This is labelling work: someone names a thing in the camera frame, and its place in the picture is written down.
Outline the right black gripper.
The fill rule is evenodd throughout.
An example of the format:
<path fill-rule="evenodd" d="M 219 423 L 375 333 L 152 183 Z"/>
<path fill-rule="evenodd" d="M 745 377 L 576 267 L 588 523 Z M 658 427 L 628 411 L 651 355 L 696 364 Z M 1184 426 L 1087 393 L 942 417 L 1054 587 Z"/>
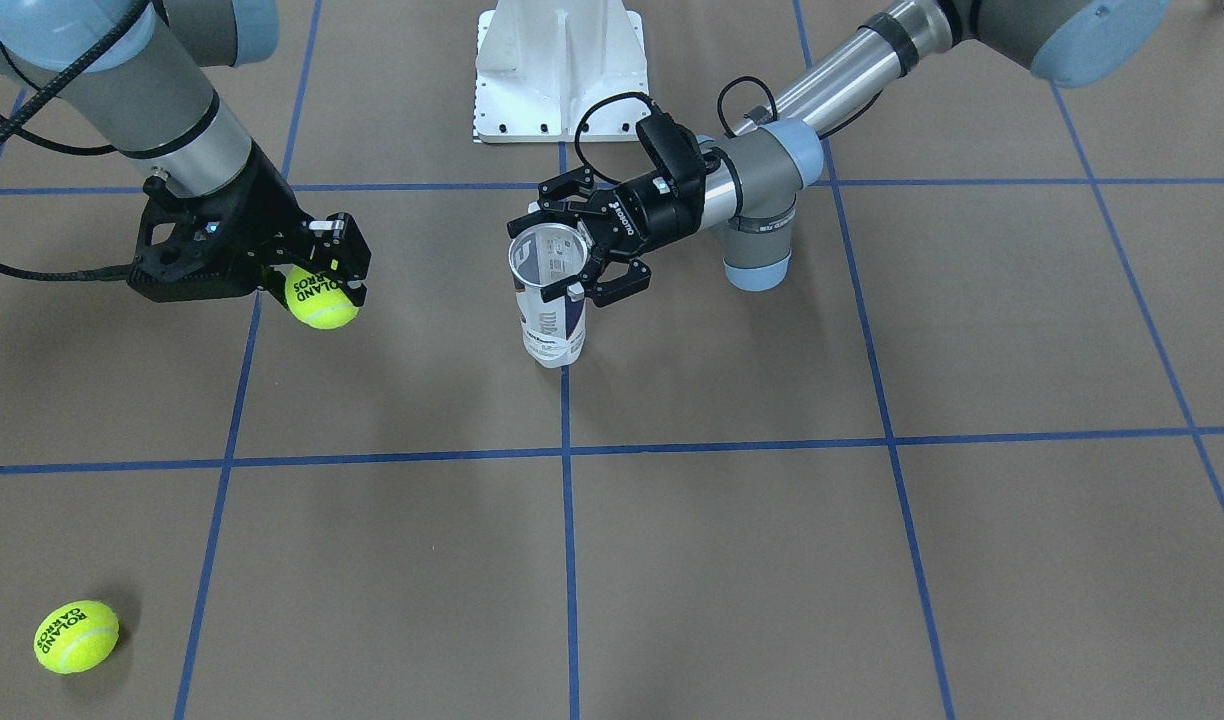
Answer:
<path fill-rule="evenodd" d="M 315 220 L 259 146 L 220 190 L 184 200 L 164 178 L 144 181 L 147 204 L 127 283 L 155 302 L 242 298 L 269 287 L 272 269 L 297 263 L 337 283 L 362 307 L 371 250 L 351 214 Z"/>

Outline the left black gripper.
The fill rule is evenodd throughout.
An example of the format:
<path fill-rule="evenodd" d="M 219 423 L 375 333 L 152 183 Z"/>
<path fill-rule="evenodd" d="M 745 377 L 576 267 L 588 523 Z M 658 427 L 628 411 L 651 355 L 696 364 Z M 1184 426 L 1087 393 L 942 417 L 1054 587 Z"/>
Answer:
<path fill-rule="evenodd" d="M 599 182 L 592 168 L 579 167 L 539 182 L 539 209 L 512 219 L 506 231 L 513 240 L 534 225 L 561 223 L 583 225 L 592 241 L 612 241 L 611 258 L 607 252 L 592 251 L 579 272 L 540 290 L 543 302 L 579 295 L 606 307 L 649 287 L 652 272 L 638 260 L 641 255 L 700 231 L 705 187 L 704 171 L 699 178 L 674 181 L 668 181 L 661 171 L 644 174 L 612 187 Z M 627 263 L 625 273 L 600 279 L 612 261 Z"/>

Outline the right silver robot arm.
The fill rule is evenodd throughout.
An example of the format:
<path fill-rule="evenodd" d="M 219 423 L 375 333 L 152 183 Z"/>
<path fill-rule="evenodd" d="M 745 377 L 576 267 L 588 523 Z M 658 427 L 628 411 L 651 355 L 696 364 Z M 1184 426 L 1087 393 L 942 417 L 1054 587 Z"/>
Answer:
<path fill-rule="evenodd" d="M 283 268 L 297 266 L 361 306 L 371 253 L 353 217 L 305 213 L 204 73 L 268 59 L 279 32 L 274 1 L 0 1 L 0 73 L 32 91 L 0 146 L 60 97 L 138 169 L 147 200 L 131 263 L 0 273 L 122 280 L 162 304 L 268 291 L 289 306 Z"/>

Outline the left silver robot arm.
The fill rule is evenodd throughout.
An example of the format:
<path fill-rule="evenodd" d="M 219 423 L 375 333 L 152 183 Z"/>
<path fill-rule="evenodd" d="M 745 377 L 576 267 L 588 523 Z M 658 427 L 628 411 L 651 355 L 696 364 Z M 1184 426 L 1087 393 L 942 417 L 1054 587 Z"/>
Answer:
<path fill-rule="evenodd" d="M 517 291 L 599 307 L 643 291 L 644 256 L 717 233 L 728 280 L 766 291 L 785 279 L 796 196 L 823 178 L 823 142 L 860 118 L 924 59 L 965 40 L 1058 87 L 1100 81 L 1146 44 L 1165 1 L 896 1 L 743 122 L 704 138 L 652 97 L 638 140 L 652 160 L 639 178 L 592 165 L 539 184 L 539 202 L 507 225 Z"/>

